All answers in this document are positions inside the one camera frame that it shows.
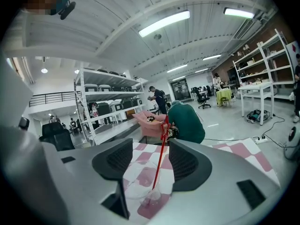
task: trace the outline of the brown wall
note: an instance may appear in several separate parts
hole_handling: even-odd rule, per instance
[[[253,38],[251,38],[249,41],[246,42],[246,44],[249,46],[250,51],[254,50],[257,48],[257,43],[263,41],[266,42],[268,39],[270,39],[272,36],[275,35],[275,30],[277,29],[278,32],[283,32],[284,37],[287,40],[287,43],[291,43],[295,40],[295,38],[292,35],[292,32],[288,25],[285,23],[283,17],[280,15],[280,13],[276,13],[268,22],[267,24],[262,28],[262,30],[257,33]],[[270,47],[270,50],[276,49],[281,50],[281,47],[276,47],[278,46],[278,43]],[[261,54],[257,54],[254,56],[255,61],[260,60],[262,58]],[[234,54],[234,56],[231,56],[229,59],[227,59],[225,62],[223,62],[219,67],[214,69],[212,71],[212,74],[218,73],[219,76],[221,77],[221,80],[223,82],[229,81],[228,73],[227,71],[232,69],[234,67],[233,61],[237,61],[240,59],[238,57],[237,52]],[[283,56],[279,56],[274,59],[276,62],[277,67],[281,66],[286,66],[288,65],[287,59],[283,58]],[[264,63],[259,64],[257,66],[254,66],[252,69],[247,69],[247,73],[255,73],[255,72],[261,72],[265,69]],[[277,71],[278,74],[278,80],[283,81],[283,80],[289,80],[287,77],[291,76],[291,71],[289,69],[282,69]]]

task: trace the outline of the table with yellow tablecloth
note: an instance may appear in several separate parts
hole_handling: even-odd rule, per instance
[[[217,92],[217,104],[221,106],[221,98],[227,98],[228,101],[231,101],[231,90],[230,89],[223,89]]]

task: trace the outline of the green shirt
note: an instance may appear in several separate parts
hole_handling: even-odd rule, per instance
[[[198,115],[192,106],[177,104],[168,113],[169,123],[175,123],[179,130],[178,139],[189,142],[201,143],[205,137],[205,131]]]

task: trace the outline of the pink armchair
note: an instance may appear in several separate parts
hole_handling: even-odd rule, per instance
[[[138,123],[142,128],[142,135],[146,136],[146,143],[147,143],[147,136],[151,137],[160,137],[161,136],[161,127],[160,122],[165,120],[166,115],[155,115],[149,111],[141,111],[137,114],[132,114],[134,118],[137,119]],[[155,120],[153,122],[147,122],[147,117],[153,116]]]

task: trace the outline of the checkered tablecloth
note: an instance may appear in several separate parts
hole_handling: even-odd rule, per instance
[[[232,152],[243,157],[280,186],[274,169],[252,139],[249,138],[243,141],[228,142],[209,147]],[[168,202],[171,196],[174,174],[171,162],[169,161],[169,147],[165,147],[159,170],[159,182],[156,186],[156,190],[159,190],[159,198],[149,206],[142,202],[143,199],[129,198],[132,194],[139,193],[139,191],[151,190],[153,183],[149,182],[149,177],[154,180],[156,169],[154,167],[147,167],[147,165],[141,167],[142,165],[138,161],[150,161],[157,166],[160,150],[161,146],[138,142],[133,143],[133,157],[131,164],[123,176],[123,185],[127,208],[130,213],[129,220],[134,223],[146,224]]]

